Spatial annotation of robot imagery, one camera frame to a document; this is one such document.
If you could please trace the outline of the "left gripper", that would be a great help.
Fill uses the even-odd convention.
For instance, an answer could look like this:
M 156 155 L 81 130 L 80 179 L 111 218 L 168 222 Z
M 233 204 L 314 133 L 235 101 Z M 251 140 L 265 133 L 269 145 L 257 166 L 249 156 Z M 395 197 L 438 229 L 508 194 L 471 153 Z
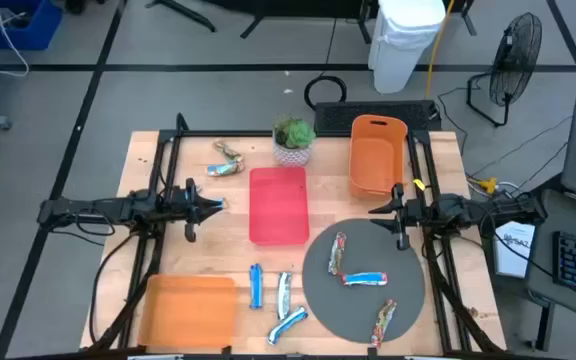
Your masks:
M 220 200 L 198 195 L 193 178 L 187 178 L 184 187 L 166 186 L 162 190 L 162 203 L 168 220 L 185 222 L 184 236 L 191 243 L 196 241 L 195 226 L 221 211 Z

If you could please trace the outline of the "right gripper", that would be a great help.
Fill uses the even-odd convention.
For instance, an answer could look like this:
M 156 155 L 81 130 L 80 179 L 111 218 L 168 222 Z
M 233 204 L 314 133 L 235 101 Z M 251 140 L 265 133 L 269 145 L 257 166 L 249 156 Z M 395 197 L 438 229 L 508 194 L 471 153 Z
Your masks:
M 389 214 L 395 212 L 393 220 L 371 219 L 371 222 L 396 235 L 397 248 L 401 251 L 410 247 L 407 227 L 425 225 L 432 219 L 431 210 L 419 199 L 404 200 L 402 183 L 396 183 L 392 188 L 393 198 L 381 207 L 372 209 L 369 214 Z

